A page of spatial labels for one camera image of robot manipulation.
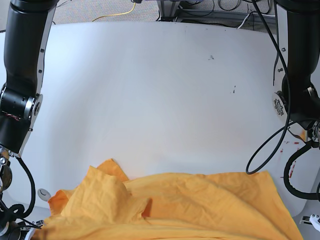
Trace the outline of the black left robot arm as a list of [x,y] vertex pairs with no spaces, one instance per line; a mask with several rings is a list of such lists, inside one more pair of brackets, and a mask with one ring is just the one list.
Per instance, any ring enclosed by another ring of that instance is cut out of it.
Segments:
[[320,191],[302,192],[291,185],[292,164],[312,148],[320,147],[320,92],[311,81],[320,58],[320,2],[276,0],[276,42],[279,51],[273,68],[272,104],[291,126],[287,130],[305,143],[287,161],[285,188],[295,197],[319,201]]

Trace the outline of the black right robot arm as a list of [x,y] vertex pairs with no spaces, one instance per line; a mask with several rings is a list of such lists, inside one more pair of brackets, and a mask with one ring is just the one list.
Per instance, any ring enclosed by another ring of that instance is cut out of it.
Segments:
[[31,187],[27,209],[22,204],[0,203],[0,238],[19,240],[21,229],[35,206],[36,187],[22,153],[33,131],[43,101],[45,53],[56,0],[12,0],[4,40],[6,82],[0,90],[0,190],[12,182],[10,158],[17,159]]

